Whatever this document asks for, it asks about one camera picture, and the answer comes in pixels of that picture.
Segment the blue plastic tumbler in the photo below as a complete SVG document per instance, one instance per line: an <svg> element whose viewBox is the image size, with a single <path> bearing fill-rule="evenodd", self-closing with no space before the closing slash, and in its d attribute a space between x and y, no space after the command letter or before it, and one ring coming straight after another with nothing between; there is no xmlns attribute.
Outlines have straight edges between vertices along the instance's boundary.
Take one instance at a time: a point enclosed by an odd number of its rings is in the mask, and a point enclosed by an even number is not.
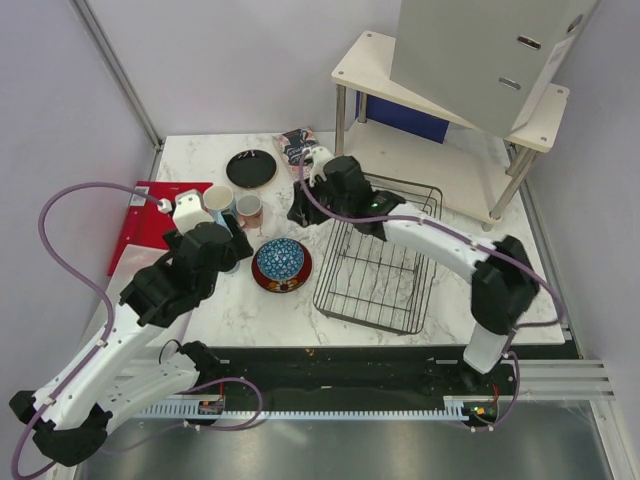
<svg viewBox="0 0 640 480"><path fill-rule="evenodd" d="M239 270L239 268L240 268L240 262L236 262L236 264L230 270L228 270L225 273L228 274L228 275L232 275L232 274L236 273Z"/></svg>

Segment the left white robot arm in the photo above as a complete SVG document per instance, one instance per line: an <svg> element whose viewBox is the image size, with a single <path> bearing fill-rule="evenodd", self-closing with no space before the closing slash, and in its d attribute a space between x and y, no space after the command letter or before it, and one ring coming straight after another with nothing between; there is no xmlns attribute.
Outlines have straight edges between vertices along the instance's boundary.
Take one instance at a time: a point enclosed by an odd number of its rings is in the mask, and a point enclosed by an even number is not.
<svg viewBox="0 0 640 480"><path fill-rule="evenodd" d="M46 458L71 467L96 453L123 422L147 406L193 388L208 393L220 362L199 341L128 381L116 377L152 340L214 293L219 273L253 255L246 233L201 222L164 236L168 251L137 271L109 309L105 326L72 362L36 391L19 391L9 406Z"/></svg>

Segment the pink ceramic mug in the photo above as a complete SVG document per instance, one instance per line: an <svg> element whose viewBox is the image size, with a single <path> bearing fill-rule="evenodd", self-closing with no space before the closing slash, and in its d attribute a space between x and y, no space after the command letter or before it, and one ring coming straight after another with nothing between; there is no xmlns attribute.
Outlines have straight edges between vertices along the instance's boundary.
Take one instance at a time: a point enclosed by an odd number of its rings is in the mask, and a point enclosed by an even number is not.
<svg viewBox="0 0 640 480"><path fill-rule="evenodd" d="M263 203L255 194L245 194L236 201L239 224L244 229L259 229L263 224Z"/></svg>

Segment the light blue ceramic mug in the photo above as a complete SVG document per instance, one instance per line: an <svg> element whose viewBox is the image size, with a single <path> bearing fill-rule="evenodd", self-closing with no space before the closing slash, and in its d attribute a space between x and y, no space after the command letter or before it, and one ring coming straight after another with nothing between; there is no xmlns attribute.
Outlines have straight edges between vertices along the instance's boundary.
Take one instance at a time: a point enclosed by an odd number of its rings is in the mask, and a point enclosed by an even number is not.
<svg viewBox="0 0 640 480"><path fill-rule="evenodd" d="M224 221L225 214L237 217L234 192L225 185L213 185L203 193L206 209L218 223Z"/></svg>

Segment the red floral plate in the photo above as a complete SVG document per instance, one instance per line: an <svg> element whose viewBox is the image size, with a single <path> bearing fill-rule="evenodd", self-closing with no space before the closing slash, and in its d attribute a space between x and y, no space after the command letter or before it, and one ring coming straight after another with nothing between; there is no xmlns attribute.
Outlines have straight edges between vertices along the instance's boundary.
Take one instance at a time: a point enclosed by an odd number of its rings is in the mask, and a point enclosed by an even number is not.
<svg viewBox="0 0 640 480"><path fill-rule="evenodd" d="M309 250L301 243L299 243L303 254L304 260L299 272L288 280L272 280L265 276L258 268L257 257L263 250L261 247L254 255L251 262L251 273L254 281L264 290L272 293L289 293L297 290L311 277L313 270L313 261Z"/></svg>

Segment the blue white patterned bowl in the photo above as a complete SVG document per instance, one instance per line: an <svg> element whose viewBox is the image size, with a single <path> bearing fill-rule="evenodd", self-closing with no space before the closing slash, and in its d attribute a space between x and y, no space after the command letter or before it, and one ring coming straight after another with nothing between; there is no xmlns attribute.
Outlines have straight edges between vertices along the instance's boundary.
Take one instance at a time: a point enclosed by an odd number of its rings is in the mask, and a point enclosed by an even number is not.
<svg viewBox="0 0 640 480"><path fill-rule="evenodd" d="M302 246L290 238L266 242L256 254L259 272L270 280L284 281L296 276L304 265Z"/></svg>

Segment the black plate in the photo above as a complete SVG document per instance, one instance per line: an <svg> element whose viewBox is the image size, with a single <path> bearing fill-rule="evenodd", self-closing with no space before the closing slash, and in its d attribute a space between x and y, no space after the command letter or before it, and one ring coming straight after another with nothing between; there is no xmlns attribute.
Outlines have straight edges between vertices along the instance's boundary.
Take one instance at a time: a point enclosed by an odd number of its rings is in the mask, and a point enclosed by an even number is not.
<svg viewBox="0 0 640 480"><path fill-rule="evenodd" d="M229 181L241 188L256 189L266 185L275 175L275 158L264 150L245 150L234 155L226 165Z"/></svg>

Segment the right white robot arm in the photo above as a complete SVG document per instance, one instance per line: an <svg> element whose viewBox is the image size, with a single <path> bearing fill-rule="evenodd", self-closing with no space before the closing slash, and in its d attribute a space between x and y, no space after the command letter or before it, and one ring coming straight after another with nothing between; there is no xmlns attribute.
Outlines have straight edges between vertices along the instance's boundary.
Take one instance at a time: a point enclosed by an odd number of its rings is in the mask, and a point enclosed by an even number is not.
<svg viewBox="0 0 640 480"><path fill-rule="evenodd" d="M540 291L522 243L507 236L491 241L455 229L423 213L404 197L375 189L352 156L324 147L304 150L311 168L293 184L289 220L306 228L328 219L351 224L363 235L404 247L448 268L471 288L476 325L458 368L467 392L483 392L494 381L517 321Z"/></svg>

